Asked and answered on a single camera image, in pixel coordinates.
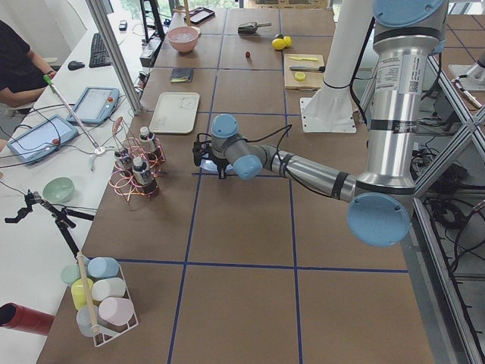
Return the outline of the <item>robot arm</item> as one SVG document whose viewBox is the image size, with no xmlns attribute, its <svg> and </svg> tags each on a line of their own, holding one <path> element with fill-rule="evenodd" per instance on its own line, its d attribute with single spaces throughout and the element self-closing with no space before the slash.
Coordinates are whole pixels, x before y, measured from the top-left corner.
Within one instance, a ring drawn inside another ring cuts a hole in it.
<svg viewBox="0 0 485 364">
<path fill-rule="evenodd" d="M 427 60 L 443 50 L 446 1 L 344 1 L 321 88 L 300 108 L 305 132 L 350 132 L 352 81 L 368 43 L 377 53 L 368 156 L 359 176 L 285 152 L 239 133 L 234 116 L 211 122 L 196 141 L 194 162 L 213 162 L 219 175 L 231 167 L 242 179 L 268 170 L 313 193 L 349 204 L 351 232 L 372 246 L 390 246 L 408 233 L 415 182 L 410 165 Z"/>
</svg>

